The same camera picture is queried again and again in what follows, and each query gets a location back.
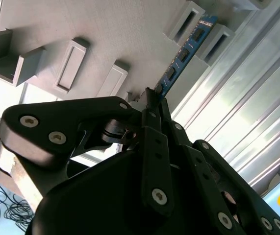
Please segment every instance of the screw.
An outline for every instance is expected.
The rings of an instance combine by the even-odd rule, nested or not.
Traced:
[[[209,149],[209,146],[207,145],[207,143],[202,143],[202,146],[205,148],[205,149]]]
[[[38,125],[38,120],[32,116],[23,116],[22,118],[20,118],[20,123],[23,126],[32,128]]]
[[[120,103],[119,105],[120,105],[120,107],[122,107],[123,109],[127,109],[127,108],[128,108],[128,106],[125,105],[124,103]]]
[[[149,112],[149,114],[150,114],[151,116],[153,116],[154,118],[156,117],[156,114],[153,113],[153,112]]]
[[[63,133],[58,131],[51,132],[48,137],[51,142],[56,144],[64,144],[67,140],[67,137]]]
[[[278,219],[274,219],[276,226],[280,229],[280,221]]]
[[[268,229],[268,230],[273,230],[273,226],[271,223],[265,219],[264,217],[261,218],[263,225]]]
[[[181,127],[178,123],[175,124],[175,127],[176,127],[178,130],[182,130],[182,127]]]
[[[232,222],[225,213],[219,212],[218,219],[222,223],[222,225],[225,226],[226,229],[229,229],[229,230],[232,229]]]
[[[153,197],[155,202],[157,202],[158,204],[160,204],[162,206],[167,203],[167,196],[166,196],[166,194],[162,190],[160,190],[158,188],[153,189],[152,197]]]

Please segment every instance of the cable bundle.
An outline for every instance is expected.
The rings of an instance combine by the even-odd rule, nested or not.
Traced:
[[[17,195],[14,194],[12,199],[0,186],[0,197],[5,197],[4,200],[0,200],[0,204],[4,204],[7,207],[7,210],[4,212],[3,217],[6,219],[13,220],[17,227],[23,232],[26,232],[28,225],[30,224],[34,213],[31,210],[26,200],[17,200]],[[6,203],[6,200],[9,200],[12,204],[9,205]]]

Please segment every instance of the blue circuit board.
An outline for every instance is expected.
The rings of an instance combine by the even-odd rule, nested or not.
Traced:
[[[158,99],[162,100],[172,85],[176,82],[182,71],[207,38],[212,28],[217,23],[216,16],[203,15],[186,42],[183,44],[170,66],[155,87]]]

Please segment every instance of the black chip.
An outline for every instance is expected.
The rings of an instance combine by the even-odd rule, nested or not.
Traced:
[[[158,83],[158,85],[155,88],[155,92],[157,94],[161,94],[163,92],[163,85],[161,83]]]
[[[174,69],[174,67],[170,67],[166,73],[166,76],[168,80],[171,81],[174,78],[175,74],[176,74],[176,70]]]
[[[194,32],[194,34],[193,34],[193,36],[192,36],[192,39],[198,43],[199,40],[201,39],[201,37],[203,36],[204,33],[205,33],[205,31],[204,31],[203,29],[198,28],[198,29]]]
[[[178,55],[178,59],[181,61],[181,62],[184,62],[185,59],[188,57],[188,55],[190,54],[190,52],[184,48],[181,50],[181,52],[179,53]]]

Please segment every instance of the gray slot holder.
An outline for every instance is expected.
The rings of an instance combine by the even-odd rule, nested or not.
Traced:
[[[128,75],[128,65],[116,61],[96,97],[116,96]]]
[[[198,49],[196,56],[205,61],[209,66],[213,66],[234,36],[235,33],[229,28],[216,24]]]
[[[0,32],[0,79],[16,87],[36,75],[44,49],[16,56],[9,52],[11,38],[11,30]]]
[[[164,34],[170,40],[182,46],[204,13],[205,10],[195,2],[186,1],[182,7],[176,9],[173,17],[166,24]]]
[[[56,89],[64,93],[70,91],[88,48],[89,43],[80,38],[69,42],[54,84]]]

